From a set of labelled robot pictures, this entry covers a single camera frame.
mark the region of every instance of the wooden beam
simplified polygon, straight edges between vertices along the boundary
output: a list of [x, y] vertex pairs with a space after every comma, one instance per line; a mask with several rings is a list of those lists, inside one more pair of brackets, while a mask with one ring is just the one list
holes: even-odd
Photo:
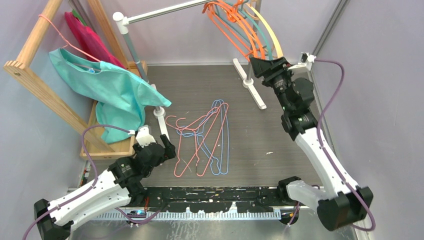
[[[53, 19], [56, 12], [58, 11], [63, 0], [49, 0], [45, 5], [42, 14], [46, 16], [48, 19]], [[36, 55], [41, 42], [43, 41], [44, 36], [46, 35], [47, 29], [49, 29], [50, 23], [39, 17], [37, 22], [35, 23], [34, 28], [26, 39], [25, 44], [20, 50], [19, 55], [17, 56], [16, 61], [23, 63], [25, 66], [30, 66], [31, 62]]]
[[127, 58], [125, 57], [124, 51], [121, 48], [121, 45], [118, 42], [117, 37], [115, 36], [114, 30], [111, 26], [108, 16], [105, 13], [105, 9], [102, 6], [100, 0], [88, 0], [91, 11], [93, 12], [95, 18], [100, 24], [101, 30], [106, 37], [107, 42], [113, 52], [113, 55], [123, 64], [123, 66], [128, 70]]
[[[18, 61], [8, 61], [3, 68], [79, 134], [82, 134], [88, 127], [87, 123], [28, 66]], [[85, 134], [85, 139], [95, 145], [101, 152], [114, 152], [93, 130]]]

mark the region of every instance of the white wall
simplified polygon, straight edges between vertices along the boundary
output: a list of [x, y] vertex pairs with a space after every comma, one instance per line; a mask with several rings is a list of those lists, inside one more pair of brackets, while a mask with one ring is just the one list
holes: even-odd
[[[112, 20], [114, 12], [132, 17], [189, 0], [103, 0], [103, 7], [125, 51], [122, 36]], [[301, 52], [311, 52], [323, 32], [338, 0], [262, 0], [261, 14], [274, 30], [289, 61]], [[203, 5], [169, 13], [128, 28], [135, 48], [148, 64], [231, 63], [237, 57], [247, 62], [237, 49], [202, 14]]]
[[[15, 60], [47, 0], [4, 1], [0, 16], [0, 63]], [[72, 40], [63, 12], [54, 23]], [[48, 52], [64, 46], [50, 28], [31, 68], [80, 116], [88, 119], [92, 101], [74, 93], [56, 74]], [[84, 165], [79, 158], [79, 135], [3, 69], [0, 70], [0, 238], [21, 239], [34, 220], [33, 204], [54, 200], [76, 187]], [[37, 227], [29, 240], [40, 239]]]
[[[376, 240], [423, 239], [424, 1], [350, 1], [320, 58], [345, 66], [327, 121], [340, 161], [374, 193]], [[316, 63], [326, 103], [337, 66]]]

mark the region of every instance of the wooden frame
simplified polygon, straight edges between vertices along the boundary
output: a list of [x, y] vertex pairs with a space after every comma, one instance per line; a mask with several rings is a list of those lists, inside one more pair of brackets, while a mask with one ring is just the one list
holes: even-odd
[[[53, 19], [57, 13], [63, 0], [49, 0], [42, 11], [42, 14], [48, 19]], [[118, 56], [125, 67], [131, 72], [138, 74], [135, 64], [127, 61], [125, 55], [116, 39], [106, 14], [101, 6], [99, 0], [90, 0], [90, 6], [100, 23], [103, 31], [105, 31], [106, 38], [112, 48], [113, 53]], [[16, 60], [10, 60], [3, 66], [4, 70], [9, 73], [14, 79], [22, 84], [29, 92], [36, 96], [41, 102], [61, 117], [68, 123], [75, 131], [82, 134], [83, 131], [91, 125], [97, 124], [94, 101], [90, 118], [86, 123], [69, 105], [67, 105], [39, 76], [37, 76], [30, 68], [31, 62], [36, 55], [47, 30], [49, 29], [49, 22], [44, 18], [39, 17], [35, 23], [34, 28], [29, 34], [25, 44], [23, 45]], [[147, 71], [146, 63], [142, 63], [143, 68]], [[104, 129], [94, 128], [85, 134], [85, 144], [87, 145], [88, 152], [94, 160], [101, 159], [116, 159], [124, 156], [134, 154], [133, 144], [135, 137], [125, 139], [113, 144], [107, 144], [101, 138]], [[81, 151], [81, 156], [86, 159], [87, 156]]]

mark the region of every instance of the magenta garment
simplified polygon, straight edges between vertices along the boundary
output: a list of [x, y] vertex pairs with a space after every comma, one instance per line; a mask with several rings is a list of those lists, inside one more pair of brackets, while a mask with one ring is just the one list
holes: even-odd
[[[90, 27], [84, 26], [80, 20], [72, 14], [72, 12], [65, 12], [65, 19], [71, 32], [81, 46], [81, 50], [100, 61], [111, 63], [125, 69], [124, 65], [108, 51], [99, 35], [97, 35]], [[89, 56], [85, 57], [92, 62], [96, 62]]]

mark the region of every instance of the green cloth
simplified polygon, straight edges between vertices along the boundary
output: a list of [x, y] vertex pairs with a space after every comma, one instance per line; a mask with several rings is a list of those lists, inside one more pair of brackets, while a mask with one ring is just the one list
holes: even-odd
[[[63, 48], [51, 51], [49, 56], [72, 90], [98, 101], [95, 114], [100, 124], [138, 130], [145, 123], [145, 106], [171, 105], [147, 82], [121, 67], [104, 61], [92, 62]], [[128, 137], [127, 133], [108, 127], [101, 136], [108, 144]]]

